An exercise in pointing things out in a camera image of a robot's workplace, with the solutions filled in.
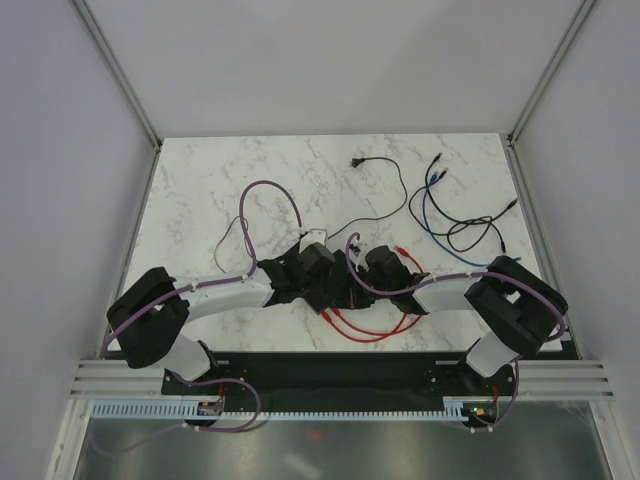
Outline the black network switch box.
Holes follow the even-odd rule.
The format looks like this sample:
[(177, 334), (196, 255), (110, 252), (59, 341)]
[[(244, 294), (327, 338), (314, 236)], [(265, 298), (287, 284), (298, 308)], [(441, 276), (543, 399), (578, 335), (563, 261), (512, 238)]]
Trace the black network switch box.
[(307, 305), (317, 314), (331, 308), (346, 310), (359, 308), (356, 283), (349, 273), (345, 253), (342, 250), (336, 250), (333, 255), (335, 262), (309, 285), (302, 296)]

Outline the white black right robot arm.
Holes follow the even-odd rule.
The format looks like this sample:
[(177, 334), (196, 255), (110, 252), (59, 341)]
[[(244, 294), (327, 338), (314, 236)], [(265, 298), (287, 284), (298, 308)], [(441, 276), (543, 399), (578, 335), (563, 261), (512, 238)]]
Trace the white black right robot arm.
[(535, 358), (567, 330), (564, 297), (511, 257), (498, 256), (483, 270), (433, 278), (408, 272), (386, 247), (368, 251), (364, 259), (361, 271), (350, 256), (345, 263), (369, 297), (387, 299), (411, 315), (474, 311), (489, 327), (456, 372), (458, 385), (469, 394), (482, 393), (500, 368)]

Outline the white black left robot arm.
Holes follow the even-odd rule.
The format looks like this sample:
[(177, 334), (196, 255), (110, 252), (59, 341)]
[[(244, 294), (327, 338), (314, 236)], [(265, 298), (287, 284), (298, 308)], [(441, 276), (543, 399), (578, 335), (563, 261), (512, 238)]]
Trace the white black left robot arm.
[(108, 309), (110, 341), (132, 370), (160, 366), (197, 394), (213, 391), (219, 371), (203, 342), (182, 334), (197, 319), (237, 309), (266, 308), (301, 298), (336, 263), (324, 245), (296, 244), (257, 263), (249, 275), (179, 280), (166, 268), (148, 270)]

